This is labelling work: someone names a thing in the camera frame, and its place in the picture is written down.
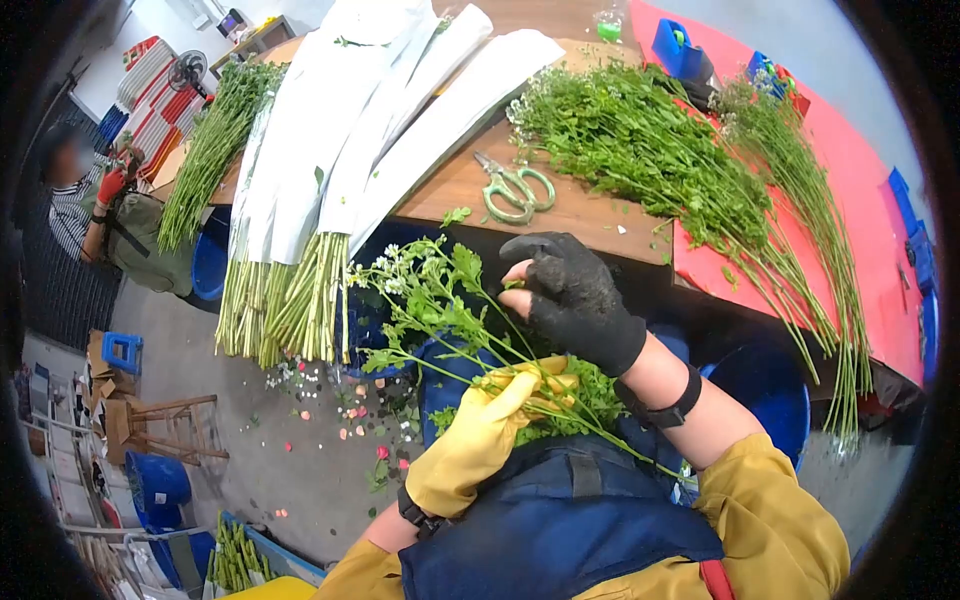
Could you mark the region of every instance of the red glove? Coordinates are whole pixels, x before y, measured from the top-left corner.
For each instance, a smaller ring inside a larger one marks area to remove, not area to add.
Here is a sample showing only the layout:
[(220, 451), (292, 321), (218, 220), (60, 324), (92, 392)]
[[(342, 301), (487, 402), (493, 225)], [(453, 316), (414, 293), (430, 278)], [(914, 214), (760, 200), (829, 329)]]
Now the red glove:
[(113, 197), (120, 193), (120, 190), (127, 185), (120, 169), (114, 169), (104, 175), (104, 180), (100, 182), (100, 191), (97, 192), (97, 204), (102, 208), (108, 208)]

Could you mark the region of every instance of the wooden stool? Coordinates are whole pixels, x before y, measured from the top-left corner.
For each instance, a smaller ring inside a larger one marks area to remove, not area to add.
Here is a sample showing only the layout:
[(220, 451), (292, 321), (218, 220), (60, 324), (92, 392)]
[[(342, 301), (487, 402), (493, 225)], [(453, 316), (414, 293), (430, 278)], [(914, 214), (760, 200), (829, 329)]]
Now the wooden stool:
[[(204, 444), (204, 433), (200, 429), (200, 419), (197, 416), (197, 405), (207, 402), (216, 402), (216, 395), (200, 396), (188, 398), (185, 400), (174, 400), (172, 402), (163, 402), (162, 404), (153, 404), (151, 406), (134, 407), (130, 402), (124, 400), (124, 411), (117, 411), (120, 418), (118, 422), (119, 443), (133, 443), (144, 448), (147, 452), (176, 458), (182, 463), (200, 466), (199, 455), (217, 456), (220, 458), (229, 458), (230, 455), (224, 450), (214, 450), (206, 447)], [(197, 434), (197, 444), (185, 444), (177, 435), (177, 419), (189, 418), (193, 421), (193, 430)], [(171, 438), (160, 438), (151, 435), (146, 427), (137, 427), (139, 423), (146, 424), (151, 420), (163, 420), (167, 425), (167, 433)]]

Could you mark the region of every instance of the navy blue apron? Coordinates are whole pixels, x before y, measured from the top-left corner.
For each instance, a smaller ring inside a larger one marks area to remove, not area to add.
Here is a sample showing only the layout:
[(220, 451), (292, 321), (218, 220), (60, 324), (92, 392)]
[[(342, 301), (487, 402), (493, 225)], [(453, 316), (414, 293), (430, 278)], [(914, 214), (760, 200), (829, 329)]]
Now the navy blue apron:
[[(431, 404), (424, 397), (424, 412), (437, 410)], [(671, 488), (598, 436), (530, 442), (478, 486), (461, 519), (399, 552), (404, 596), (568, 600), (663, 559), (723, 558), (716, 532), (671, 503)]]

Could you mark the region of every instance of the yellow jacket sleeve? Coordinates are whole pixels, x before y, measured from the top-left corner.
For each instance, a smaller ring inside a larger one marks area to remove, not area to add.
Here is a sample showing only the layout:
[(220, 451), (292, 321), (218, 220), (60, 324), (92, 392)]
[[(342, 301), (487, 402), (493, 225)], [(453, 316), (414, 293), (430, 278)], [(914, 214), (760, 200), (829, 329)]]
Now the yellow jacket sleeve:
[(310, 600), (400, 600), (400, 559), (370, 543), (356, 542), (327, 574)]
[(737, 598), (823, 598), (850, 572), (836, 519), (797, 482), (766, 434), (734, 444), (700, 476), (703, 513), (723, 540)]

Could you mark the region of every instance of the black fingerless glove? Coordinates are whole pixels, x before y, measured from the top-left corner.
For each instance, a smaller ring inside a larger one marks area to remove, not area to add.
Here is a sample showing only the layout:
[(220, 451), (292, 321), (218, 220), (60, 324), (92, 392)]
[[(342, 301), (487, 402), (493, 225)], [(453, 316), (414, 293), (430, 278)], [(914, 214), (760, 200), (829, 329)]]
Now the black fingerless glove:
[(534, 285), (529, 323), (551, 342), (597, 365), (608, 377), (628, 370), (646, 342), (646, 322), (623, 307), (610, 270), (569, 233), (520, 235), (500, 248), (500, 258), (532, 258)]

